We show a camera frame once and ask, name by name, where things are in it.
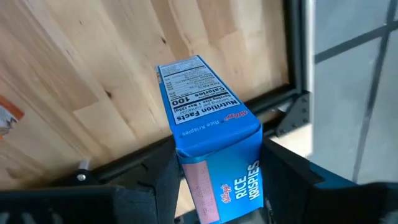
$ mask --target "barcode sticker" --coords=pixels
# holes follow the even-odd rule
[[[218,221],[220,216],[218,215],[206,161],[196,164],[183,164],[182,168],[184,169],[201,223]]]

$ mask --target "black bracket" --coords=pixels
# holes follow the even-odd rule
[[[310,93],[306,92],[292,103],[276,128],[276,136],[282,136],[308,124],[310,120]]]

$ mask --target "blue cereal box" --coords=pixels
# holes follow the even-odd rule
[[[201,223],[228,222],[262,207],[261,122],[200,56],[156,69]]]

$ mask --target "wooden floor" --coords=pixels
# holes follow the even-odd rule
[[[282,0],[0,0],[0,189],[170,135],[154,66],[200,54],[246,101],[287,82]]]

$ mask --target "screw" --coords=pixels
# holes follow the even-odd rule
[[[78,179],[79,181],[84,181],[84,180],[86,179],[86,175],[84,175],[84,174],[79,174],[79,175],[77,175],[77,179]]]

